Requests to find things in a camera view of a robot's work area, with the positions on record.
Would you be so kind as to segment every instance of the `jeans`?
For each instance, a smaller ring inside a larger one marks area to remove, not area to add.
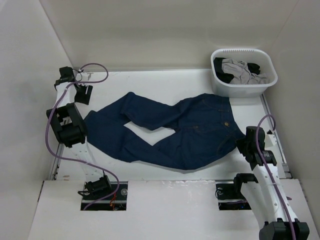
[[[152,146],[124,126],[130,121],[175,133]],[[222,158],[245,137],[235,123],[229,98],[206,93],[169,106],[129,92],[91,111],[85,123],[88,142],[112,158],[180,170],[195,170]]]

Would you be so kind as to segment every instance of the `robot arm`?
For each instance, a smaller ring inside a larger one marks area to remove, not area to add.
[[[62,67],[59,69],[60,79],[55,82],[57,90],[56,102],[60,99],[70,82],[75,82],[76,78],[71,67]],[[82,78],[89,78],[90,75],[82,73]],[[54,135],[60,144],[65,145],[71,150],[74,158],[84,160],[87,163],[97,165],[87,142],[87,127],[79,113],[75,102],[88,105],[93,87],[84,84],[75,84],[67,89],[67,93],[60,104],[57,106],[51,127]],[[49,117],[52,109],[46,111]],[[86,177],[86,181],[95,181],[103,176],[102,171],[86,164],[80,164]]]
[[[289,220],[274,187],[274,184],[276,184],[288,209],[296,239],[306,240],[310,233],[308,225],[305,222],[299,222],[298,217],[292,210],[279,179],[274,154],[272,151],[265,150],[265,132],[262,128],[259,128],[258,131],[259,147],[275,183],[271,180],[258,153],[255,140],[257,127],[248,126],[246,137],[237,142],[237,147],[247,162],[250,163],[253,173],[237,174],[233,180],[235,191],[240,192],[248,201],[259,224],[260,240],[289,240],[292,239]]]

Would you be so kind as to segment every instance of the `laundry basket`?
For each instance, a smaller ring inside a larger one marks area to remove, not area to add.
[[[215,58],[234,59],[237,62],[254,63],[260,66],[261,74],[266,73],[270,79],[268,84],[228,84],[221,81],[217,75],[214,66]],[[212,67],[212,89],[216,95],[230,98],[248,98],[260,96],[268,87],[275,85],[278,81],[278,75],[271,62],[271,58],[264,51],[255,48],[222,48],[216,50],[211,55]]]

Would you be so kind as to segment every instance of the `wire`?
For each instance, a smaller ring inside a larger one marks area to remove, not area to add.
[[[76,80],[76,79],[74,79],[76,82],[81,82],[81,80],[82,80],[82,78],[83,78],[83,76],[82,76],[82,71],[78,71],[78,70],[76,70],[76,69],[74,69],[74,68],[72,68],[72,70],[75,70],[76,72],[78,72],[78,74],[80,74],[80,76],[81,76],[81,79],[78,81],[78,80]]]
[[[88,84],[88,83],[90,83],[90,84],[98,84],[98,83],[102,83],[103,81],[105,81],[105,80],[109,77],[109,72],[108,72],[107,68],[106,68],[105,66],[103,66],[102,64],[100,64],[100,63],[87,63],[87,64],[83,65],[82,67],[80,67],[79,70],[81,71],[83,68],[85,68],[85,67],[87,67],[87,66],[89,66],[89,65],[97,65],[97,66],[102,67],[102,68],[105,70],[105,72],[106,72],[106,76],[105,76],[105,78],[102,79],[102,80],[99,80],[99,81],[83,81],[82,84]],[[77,162],[77,163],[82,163],[82,164],[89,165],[89,166],[91,166],[91,167],[94,167],[94,168],[96,168],[96,169],[100,169],[100,170],[102,170],[102,171],[105,171],[105,172],[111,174],[111,175],[116,179],[116,189],[115,189],[112,193],[110,193],[110,194],[108,194],[108,195],[106,195],[106,196],[103,196],[103,197],[101,197],[101,198],[99,198],[99,199],[96,199],[96,200],[90,202],[90,203],[89,203],[88,205],[86,205],[85,208],[83,209],[83,210],[86,210],[86,209],[87,209],[88,207],[90,207],[92,204],[94,204],[94,203],[96,203],[96,202],[98,202],[98,201],[101,201],[101,200],[103,200],[103,199],[106,199],[106,198],[112,196],[113,194],[115,194],[115,193],[118,191],[119,187],[120,187],[120,181],[119,181],[118,177],[117,177],[113,172],[111,172],[111,171],[109,171],[109,170],[107,170],[107,169],[105,169],[105,168],[103,168],[103,167],[94,165],[94,164],[92,164],[92,163],[90,163],[90,162],[87,162],[87,161],[84,161],[84,160],[75,159],[75,158],[69,158],[69,157],[64,157],[64,156],[59,156],[59,155],[57,155],[56,153],[54,153],[54,151],[52,151],[52,149],[50,148],[50,145],[49,145],[49,128],[50,128],[50,123],[51,123],[51,120],[52,120],[52,118],[53,118],[53,115],[54,115],[54,113],[55,113],[58,105],[60,104],[60,102],[62,101],[62,99],[65,97],[68,88],[69,88],[70,86],[72,86],[72,85],[77,85],[77,84],[78,84],[77,81],[70,82],[70,83],[66,86],[66,88],[65,88],[64,92],[62,93],[61,97],[60,97],[60,98],[56,101],[56,103],[53,105],[53,108],[52,108],[52,110],[51,110],[51,112],[50,112],[50,115],[49,115],[49,118],[48,118],[48,122],[46,123],[46,127],[45,127],[45,146],[46,146],[46,148],[48,149],[49,153],[50,153],[51,155],[53,155],[54,157],[58,158],[58,159],[67,160],[67,161],[72,161],[72,162]]]
[[[217,199],[219,199],[219,198],[218,198],[218,195],[221,196],[221,195],[224,194],[221,190],[223,190],[223,189],[222,189],[221,187],[218,187],[217,190],[215,190],[215,192],[214,192],[214,195],[215,195],[215,197],[216,197]]]
[[[289,225],[290,225],[290,229],[291,229],[291,234],[292,234],[292,240],[297,240],[297,238],[296,238],[296,233],[295,233],[295,228],[294,228],[294,224],[293,224],[293,222],[292,222],[292,220],[291,220],[290,213],[289,213],[289,210],[288,210],[288,208],[287,208],[286,202],[285,202],[284,198],[282,197],[282,195],[281,195],[281,193],[280,193],[280,190],[279,190],[279,188],[278,188],[278,186],[277,186],[277,184],[276,184],[275,178],[274,178],[274,176],[272,175],[272,172],[271,172],[270,168],[268,167],[267,161],[266,161],[266,159],[265,159],[265,157],[264,157],[264,155],[263,155],[263,153],[261,152],[261,149],[260,149],[260,147],[259,147],[259,142],[258,142],[258,140],[259,140],[259,138],[258,138],[259,128],[261,127],[261,124],[263,123],[263,121],[264,121],[266,118],[271,118],[271,119],[273,120],[273,129],[272,129],[272,130],[273,130],[273,131],[276,130],[276,120],[275,120],[274,116],[271,115],[271,114],[265,115],[265,116],[260,120],[260,122],[259,122],[259,124],[258,124],[258,126],[257,126],[257,128],[256,128],[256,133],[255,133],[255,144],[256,144],[256,148],[258,149],[260,158],[261,158],[261,160],[262,160],[262,162],[263,162],[263,164],[264,164],[264,166],[265,166],[265,168],[266,168],[266,171],[268,172],[268,174],[269,174],[269,176],[270,176],[270,179],[271,179],[271,181],[272,181],[272,183],[273,183],[275,192],[276,192],[276,194],[278,195],[278,198],[280,199],[280,202],[281,202],[281,204],[282,204],[282,207],[283,207],[283,209],[284,209],[284,211],[285,211],[285,214],[286,214],[286,216],[287,216],[287,218],[288,218]]]
[[[115,210],[116,204],[115,204],[115,203],[112,203],[112,202],[115,202],[115,201],[116,201],[116,195],[117,195],[117,194],[114,193],[113,198],[112,198],[111,201],[110,201],[110,206],[112,207],[112,211]]]
[[[230,205],[230,204],[246,204],[248,203],[247,200],[239,200],[239,201],[230,201],[230,202],[227,202],[226,204]]]

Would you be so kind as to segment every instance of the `purple cable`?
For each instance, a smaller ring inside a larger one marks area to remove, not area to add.
[[[239,201],[231,201],[228,202],[227,204],[246,204],[248,201],[247,200],[239,200]]]
[[[105,171],[105,172],[111,174],[111,175],[114,176],[114,178],[116,179],[116,183],[117,183],[116,189],[115,189],[112,193],[110,193],[110,194],[108,194],[108,195],[106,195],[106,196],[104,196],[104,197],[101,197],[101,198],[99,198],[99,199],[97,199],[97,200],[94,200],[94,201],[90,202],[88,205],[86,205],[86,206],[84,207],[83,210],[86,210],[86,209],[87,209],[88,207],[90,207],[92,204],[94,204],[94,203],[96,203],[96,202],[98,202],[98,201],[101,201],[101,200],[103,200],[103,199],[106,199],[106,198],[112,196],[113,194],[115,194],[115,193],[118,191],[119,187],[120,187],[120,181],[119,181],[118,177],[117,177],[113,172],[111,172],[111,171],[109,171],[109,170],[107,170],[107,169],[105,169],[105,168],[103,168],[103,167],[94,165],[94,164],[92,164],[92,163],[90,163],[90,162],[87,162],[87,161],[84,161],[84,160],[79,160],[79,159],[69,158],[69,157],[64,157],[64,156],[58,156],[57,154],[55,154],[55,153],[52,151],[52,149],[51,149],[50,146],[49,146],[49,137],[48,137],[48,135],[49,135],[50,123],[51,123],[51,120],[52,120],[53,115],[54,115],[54,113],[55,113],[55,110],[57,109],[57,106],[58,106],[59,103],[62,101],[62,99],[65,97],[65,95],[66,95],[66,93],[67,93],[67,90],[68,90],[68,88],[69,88],[70,86],[72,86],[72,85],[74,85],[74,84],[77,84],[77,85],[78,85],[78,84],[98,84],[98,83],[102,83],[103,81],[105,81],[105,80],[109,77],[109,72],[108,72],[107,68],[106,68],[105,66],[99,64],[99,63],[88,63],[88,64],[85,64],[85,65],[83,65],[82,67],[80,67],[79,71],[82,71],[83,68],[85,68],[86,66],[89,66],[89,65],[97,65],[97,66],[102,67],[102,68],[105,70],[105,72],[106,72],[105,78],[102,79],[102,80],[99,80],[99,81],[82,81],[82,82],[74,81],[74,82],[69,83],[69,84],[66,86],[66,88],[65,88],[63,94],[61,95],[61,97],[60,97],[60,98],[56,101],[56,103],[54,104],[54,106],[53,106],[53,108],[52,108],[52,111],[50,112],[50,115],[49,115],[49,118],[48,118],[48,122],[46,123],[46,127],[45,127],[45,145],[46,145],[46,148],[48,149],[49,153],[51,153],[51,155],[53,155],[54,157],[56,157],[56,158],[58,158],[58,159],[61,159],[61,160],[67,160],[67,161],[82,163],[82,164],[86,164],[86,165],[89,165],[89,166],[91,166],[91,167],[94,167],[94,168],[96,168],[96,169],[100,169],[100,170],[102,170],[102,171]]]
[[[260,128],[262,122],[263,122],[266,118],[268,118],[268,117],[270,117],[270,118],[273,120],[273,124],[274,124],[274,125],[273,125],[273,129],[272,129],[272,130],[273,130],[273,131],[276,130],[276,120],[275,120],[274,116],[272,116],[271,114],[265,115],[265,116],[260,120],[260,122],[259,122],[259,124],[258,124],[258,126],[257,126],[257,128],[256,128],[255,144],[256,144],[256,148],[258,149],[259,155],[260,155],[260,157],[261,157],[261,159],[262,159],[262,162],[263,162],[263,164],[264,164],[264,166],[265,166],[265,168],[266,168],[266,171],[268,172],[268,174],[269,174],[269,176],[270,176],[270,179],[271,179],[271,181],[272,181],[272,183],[273,183],[273,186],[274,186],[274,189],[275,189],[275,191],[276,191],[276,194],[278,195],[278,197],[279,197],[279,199],[280,199],[280,202],[281,202],[281,204],[282,204],[282,207],[283,207],[283,209],[284,209],[284,211],[285,211],[285,214],[286,214],[286,216],[287,216],[287,218],[288,218],[289,225],[290,225],[290,229],[291,229],[291,234],[292,234],[292,240],[297,240],[297,238],[296,238],[296,233],[295,233],[295,228],[294,228],[294,224],[293,224],[293,222],[292,222],[292,220],[291,220],[290,213],[289,213],[289,210],[288,210],[288,208],[287,208],[286,202],[285,202],[284,198],[282,197],[282,195],[281,195],[281,193],[280,193],[280,190],[279,190],[279,188],[278,188],[278,186],[277,186],[277,184],[276,184],[275,178],[274,178],[274,176],[272,175],[272,172],[271,172],[270,168],[268,167],[267,161],[266,161],[266,159],[265,159],[265,157],[264,157],[264,155],[263,155],[263,153],[261,152],[260,147],[259,147],[259,142],[258,142],[258,139],[259,139],[259,138],[258,138],[259,128]]]

